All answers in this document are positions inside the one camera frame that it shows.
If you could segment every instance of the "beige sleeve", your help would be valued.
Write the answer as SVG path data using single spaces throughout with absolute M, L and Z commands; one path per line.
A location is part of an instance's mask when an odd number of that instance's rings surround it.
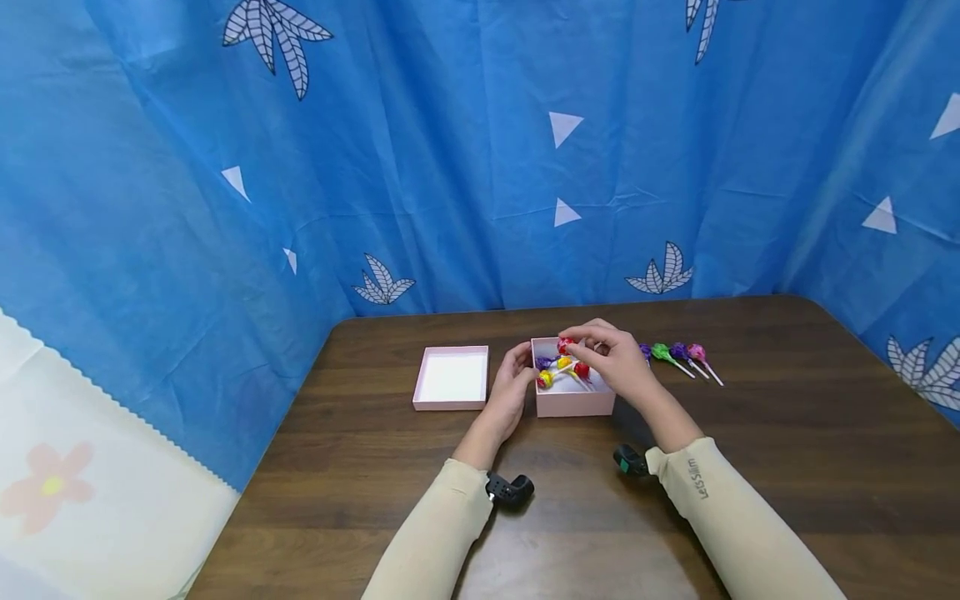
M 493 504 L 487 473 L 447 459 L 380 558 L 364 600 L 449 600 Z
M 646 459 L 734 600 L 845 597 L 712 438 L 672 454 L 651 448 Z

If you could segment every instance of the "pink box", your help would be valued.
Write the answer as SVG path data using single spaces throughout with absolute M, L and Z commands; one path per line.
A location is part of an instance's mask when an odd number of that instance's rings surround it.
M 489 353 L 486 346 L 425 348 L 414 391 L 414 409 L 483 410 L 487 403 Z
M 534 360 L 538 356 L 556 356 L 558 341 L 559 338 L 530 340 Z M 537 388 L 537 417 L 602 417 L 612 413 L 616 393 L 593 370 L 590 384 L 593 392 L 585 390 L 573 377 L 560 375 L 549 389 Z

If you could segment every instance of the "wooden table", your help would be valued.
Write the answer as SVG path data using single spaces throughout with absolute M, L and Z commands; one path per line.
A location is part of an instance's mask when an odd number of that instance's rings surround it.
M 474 413 L 415 413 L 425 346 L 504 351 L 603 317 L 638 340 L 704 344 L 726 388 L 656 365 L 850 598 L 960 597 L 960 434 L 824 310 L 795 297 L 358 319 L 338 325 L 190 595 L 357 598 Z M 655 481 L 621 476 L 609 418 L 527 412 L 459 598 L 726 597 Z

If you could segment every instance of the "right hand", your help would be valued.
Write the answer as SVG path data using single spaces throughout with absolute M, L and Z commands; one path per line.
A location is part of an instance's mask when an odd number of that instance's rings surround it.
M 566 351 L 599 372 L 607 385 L 625 398 L 659 385 L 634 336 L 603 319 L 564 329 L 560 337 L 577 341 L 579 344 L 567 346 Z M 596 351 L 600 344 L 609 349 L 606 356 Z

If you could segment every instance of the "blue curtain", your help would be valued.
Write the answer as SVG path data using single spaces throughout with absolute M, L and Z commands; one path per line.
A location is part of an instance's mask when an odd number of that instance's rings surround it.
M 0 306 L 234 488 L 354 316 L 800 294 L 960 422 L 956 2 L 285 2 L 0 9 Z

